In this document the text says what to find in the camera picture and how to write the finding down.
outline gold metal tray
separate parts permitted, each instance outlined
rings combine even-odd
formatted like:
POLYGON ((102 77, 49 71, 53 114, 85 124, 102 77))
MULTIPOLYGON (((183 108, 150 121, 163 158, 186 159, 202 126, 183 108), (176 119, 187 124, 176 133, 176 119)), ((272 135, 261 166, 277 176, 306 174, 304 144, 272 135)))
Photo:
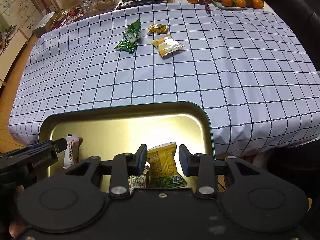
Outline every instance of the gold metal tray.
MULTIPOLYGON (((190 102, 168 102, 90 109, 49 116, 42 124, 39 142, 57 140, 66 134, 82 139, 79 159, 98 155, 113 160, 120 153, 135 153, 141 144, 148 149, 169 143, 185 144, 189 151, 214 156, 210 121, 203 109, 190 102)), ((64 152, 59 161, 38 176, 46 178, 62 170, 64 152)), ((178 153, 174 157, 178 172, 183 175, 178 153)), ((196 178, 186 178, 195 188, 196 178)), ((101 190, 108 191, 110 176, 103 178, 101 190)))

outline tablecloth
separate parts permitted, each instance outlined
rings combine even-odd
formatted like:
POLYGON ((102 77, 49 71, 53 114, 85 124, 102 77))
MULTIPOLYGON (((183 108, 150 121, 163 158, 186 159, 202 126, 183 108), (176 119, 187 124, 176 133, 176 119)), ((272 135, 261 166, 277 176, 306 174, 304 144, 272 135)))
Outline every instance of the tablecloth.
POLYGON ((13 104, 9 129, 37 142, 51 114, 185 100, 209 116, 216 154, 241 155, 314 139, 320 132, 320 78, 290 28, 263 10, 226 11, 163 3, 102 14, 43 35, 13 104), (115 50, 141 17, 131 55, 115 50), (167 24, 185 45, 162 58, 148 34, 167 24))

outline screw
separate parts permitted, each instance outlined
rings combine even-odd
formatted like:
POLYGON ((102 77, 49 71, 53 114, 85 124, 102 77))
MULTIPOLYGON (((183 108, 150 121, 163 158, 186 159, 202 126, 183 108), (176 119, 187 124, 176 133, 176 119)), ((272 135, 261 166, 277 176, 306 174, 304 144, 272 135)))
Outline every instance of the screw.
POLYGON ((122 195, 124 193, 127 192, 127 189, 125 187, 122 187, 122 186, 117 186, 117 187, 113 187, 111 189, 111 192, 115 195, 122 195))
POLYGON ((167 197, 167 194, 166 194, 166 193, 160 193, 160 194, 159 194, 159 197, 160 197, 160 198, 165 198, 165 197, 167 197))
POLYGON ((209 194, 212 194, 214 192, 214 189, 212 187, 201 187, 199 189, 199 192, 202 195, 209 195, 209 194))

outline green wrapped candy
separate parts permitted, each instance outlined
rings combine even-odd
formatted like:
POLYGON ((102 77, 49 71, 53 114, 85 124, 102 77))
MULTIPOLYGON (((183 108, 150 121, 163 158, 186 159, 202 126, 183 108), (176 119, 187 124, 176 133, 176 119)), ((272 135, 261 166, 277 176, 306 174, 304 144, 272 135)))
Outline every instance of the green wrapped candy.
POLYGON ((115 49, 125 50, 125 51, 128 51, 130 54, 132 54, 135 48, 137 47, 137 44, 138 42, 122 40, 118 43, 117 46, 115 46, 115 49))
POLYGON ((122 34, 127 41, 135 42, 137 39, 140 38, 140 32, 141 32, 141 23, 139 18, 133 23, 131 23, 128 27, 126 27, 122 34))

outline black sofa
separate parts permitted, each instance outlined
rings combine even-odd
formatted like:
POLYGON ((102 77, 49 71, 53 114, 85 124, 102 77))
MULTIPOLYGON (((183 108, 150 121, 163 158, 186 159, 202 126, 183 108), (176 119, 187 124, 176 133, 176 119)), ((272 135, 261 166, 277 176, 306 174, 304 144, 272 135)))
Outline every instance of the black sofa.
POLYGON ((320 71, 320 0, 265 0, 295 33, 320 71))

